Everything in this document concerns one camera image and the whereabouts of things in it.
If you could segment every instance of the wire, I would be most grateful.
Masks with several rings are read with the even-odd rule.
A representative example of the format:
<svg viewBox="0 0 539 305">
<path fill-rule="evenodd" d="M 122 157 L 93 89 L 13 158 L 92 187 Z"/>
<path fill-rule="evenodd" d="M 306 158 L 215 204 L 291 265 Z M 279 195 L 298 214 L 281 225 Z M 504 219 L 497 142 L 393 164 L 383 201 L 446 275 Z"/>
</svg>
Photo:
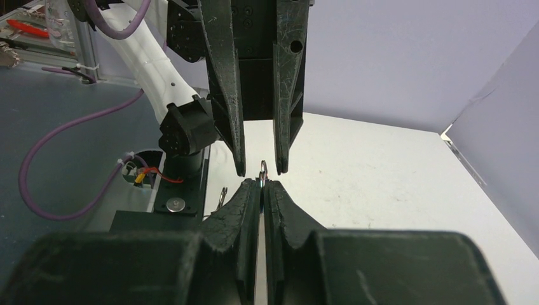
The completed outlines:
<svg viewBox="0 0 539 305">
<path fill-rule="evenodd" d="M 159 176 L 161 176 L 161 178 L 163 180 L 166 180 L 166 181 L 169 181 L 170 183 L 183 183 L 183 179 L 178 179 L 178 180 L 173 180 L 171 178 L 168 178 L 167 176 L 163 175 L 163 173 L 161 173 L 161 171 L 159 171 L 159 168 L 156 168 L 156 167 L 149 167 L 147 169 L 145 169 L 142 174 L 147 174 L 149 172 L 156 172 Z"/>
<path fill-rule="evenodd" d="M 103 32 L 103 34 L 115 40 L 126 39 L 137 30 L 140 23 L 142 23 L 144 19 L 144 15 L 146 15 L 146 12 L 150 7 L 150 2 L 151 0 L 143 0 L 137 14 L 133 17 L 133 20 L 131 20 L 131 23 L 125 29 L 117 31 L 111 28 L 105 18 L 103 18 L 103 15 L 101 15 L 101 10 L 97 6 L 95 0 L 83 0 L 84 7 L 88 13 L 88 16 L 90 17 L 90 20 L 98 29 L 101 30 L 101 32 Z"/>
<path fill-rule="evenodd" d="M 87 204 L 87 206 L 82 208 L 80 211 L 69 214 L 69 215 L 55 215 L 55 214 L 52 214 L 52 213 L 45 212 L 44 210 L 42 210 L 32 200 L 32 196 L 30 195 L 30 191 L 28 190 L 27 178 L 28 178 L 28 171 L 30 169 L 30 164 L 32 163 L 32 159 L 35 157 L 35 155 L 38 153 L 38 151 L 50 139 L 52 139 L 54 136 L 58 135 L 60 132 L 62 132 L 64 130 L 67 130 L 67 129 L 73 127 L 73 126 L 76 126 L 76 125 L 79 125 L 81 123 L 90 121 L 92 119 L 97 119 L 97 118 L 100 118 L 102 116 L 106 116 L 107 114 L 111 114 L 111 113 L 114 113 L 116 111 L 122 110 L 122 109 L 126 108 L 127 106 L 132 105 L 134 102 L 136 102 L 142 96 L 142 94 L 144 94 L 144 91 L 142 89 L 140 89 L 137 92 L 137 94 L 135 94 L 134 97 L 128 99 L 127 101 L 123 102 L 120 105 L 117 105 L 117 106 L 114 106 L 114 107 L 111 107 L 111 108 L 108 108 L 108 109 L 105 109 L 105 110 L 102 110 L 102 111 L 99 111 L 99 112 L 96 112 L 96 113 L 93 113 L 93 114 L 89 114 L 87 116 L 83 116 L 82 118 L 75 119 L 75 120 L 73 120 L 71 122 L 68 122 L 68 123 L 62 125 L 62 126 L 56 127 L 53 131 L 47 133 L 43 138 L 41 138 L 41 140 L 39 140 L 36 144 L 34 144 L 34 146 L 32 146 L 32 148 L 30 148 L 30 150 L 26 154 L 26 157 L 22 161 L 22 164 L 21 164 L 19 172 L 18 172 L 18 190 L 20 192 L 20 195 L 21 195 L 24 203 L 26 204 L 26 206 L 32 212 L 34 212 L 36 215 L 38 215 L 38 216 L 40 216 L 42 218 L 45 218 L 45 219 L 48 219 L 48 220 L 56 220 L 56 221 L 72 220 L 72 219 L 81 217 L 87 211 L 89 211 L 91 208 L 93 208 L 95 206 L 95 204 L 99 201 L 99 199 L 101 199 L 101 197 L 103 197 L 103 194 L 105 194 L 105 191 L 109 187 L 110 183 L 113 181 L 114 176 L 119 172 L 119 170 L 122 167 L 122 164 L 125 164 L 126 161 L 130 161 L 132 158 L 135 158 L 135 159 L 139 160 L 144 167 L 148 167 L 148 164 L 140 156 L 135 155 L 135 156 L 124 157 L 122 159 L 122 163 L 119 163 L 118 165 L 116 165 L 113 172 L 109 175 L 109 178 L 107 179 L 107 181 L 105 182 L 103 187 L 101 187 L 101 190 L 99 191 L 97 196 L 89 204 Z M 150 177 L 150 183 L 153 186 L 153 178 L 152 177 Z"/>
<path fill-rule="evenodd" d="M 78 71 L 77 68 L 72 68 L 71 69 L 71 68 L 66 68 L 66 67 L 62 67 L 62 68 L 42 67 L 41 70 L 47 71 L 47 72 L 52 72 L 52 73 L 59 73 L 59 74 L 68 74 L 68 75 L 75 74 L 75 75 L 81 76 L 84 79 L 87 79 L 90 82 L 90 84 L 95 84 L 96 83 L 95 78 Z"/>
</svg>

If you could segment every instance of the screw hole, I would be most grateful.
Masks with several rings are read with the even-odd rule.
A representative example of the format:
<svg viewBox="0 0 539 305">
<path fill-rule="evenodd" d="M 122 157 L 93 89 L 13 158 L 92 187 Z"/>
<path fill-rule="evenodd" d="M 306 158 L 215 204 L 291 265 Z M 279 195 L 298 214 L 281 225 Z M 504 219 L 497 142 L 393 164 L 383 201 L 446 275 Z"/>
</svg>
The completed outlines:
<svg viewBox="0 0 539 305">
<path fill-rule="evenodd" d="M 294 40 L 290 44 L 290 51 L 292 51 L 294 53 L 299 53 L 299 52 L 301 52 L 301 50 L 303 50 L 303 43 L 301 43 L 301 41 Z"/>
</svg>

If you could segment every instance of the red object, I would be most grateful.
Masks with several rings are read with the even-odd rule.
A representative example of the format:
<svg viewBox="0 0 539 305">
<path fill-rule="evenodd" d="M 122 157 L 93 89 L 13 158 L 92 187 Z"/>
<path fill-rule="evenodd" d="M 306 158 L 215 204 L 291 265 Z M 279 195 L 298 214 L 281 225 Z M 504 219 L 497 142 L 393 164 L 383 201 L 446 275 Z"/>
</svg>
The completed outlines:
<svg viewBox="0 0 539 305">
<path fill-rule="evenodd" d="M 169 181 L 171 183 L 182 183 L 184 182 L 183 179 L 180 179 L 180 180 L 172 180 L 171 178 L 168 178 L 166 176 L 164 176 L 161 171 L 159 171 L 158 168 L 156 167 L 150 167 L 150 168 L 147 168 L 143 171 L 143 173 L 149 173 L 149 172 L 156 172 L 159 176 L 161 176 L 161 178 L 163 178 L 163 180 L 166 180 L 166 181 Z"/>
<path fill-rule="evenodd" d="M 18 21 L 15 19 L 7 19 L 7 22 L 10 26 L 18 30 L 21 30 L 23 32 L 30 33 L 39 37 L 49 38 L 49 32 L 47 32 L 46 30 L 39 29 L 35 26 L 32 26 L 31 24 L 27 22 Z"/>
</svg>

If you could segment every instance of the yellow connector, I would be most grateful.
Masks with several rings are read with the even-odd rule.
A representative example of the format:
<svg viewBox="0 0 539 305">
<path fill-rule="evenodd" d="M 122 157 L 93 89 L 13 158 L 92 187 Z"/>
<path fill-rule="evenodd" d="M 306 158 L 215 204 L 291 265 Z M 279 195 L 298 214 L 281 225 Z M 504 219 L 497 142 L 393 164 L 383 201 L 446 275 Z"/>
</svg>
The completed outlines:
<svg viewBox="0 0 539 305">
<path fill-rule="evenodd" d="M 142 183 L 142 181 L 144 180 L 144 177 L 146 177 L 146 174 L 145 173 L 140 173 L 137 178 L 135 179 L 135 183 Z"/>
</svg>

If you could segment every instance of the wall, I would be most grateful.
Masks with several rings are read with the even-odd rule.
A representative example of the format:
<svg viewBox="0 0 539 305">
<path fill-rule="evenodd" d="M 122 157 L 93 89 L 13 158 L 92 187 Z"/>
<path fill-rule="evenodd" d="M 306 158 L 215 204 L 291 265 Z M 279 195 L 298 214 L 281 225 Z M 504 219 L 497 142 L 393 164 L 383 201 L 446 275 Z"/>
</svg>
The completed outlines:
<svg viewBox="0 0 539 305">
<path fill-rule="evenodd" d="M 536 24 L 447 134 L 539 257 L 538 58 Z"/>
<path fill-rule="evenodd" d="M 442 132 L 538 20 L 537 0 L 316 1 L 305 111 Z M 104 43 L 104 71 L 129 76 Z M 207 85 L 204 63 L 173 62 Z"/>
</svg>

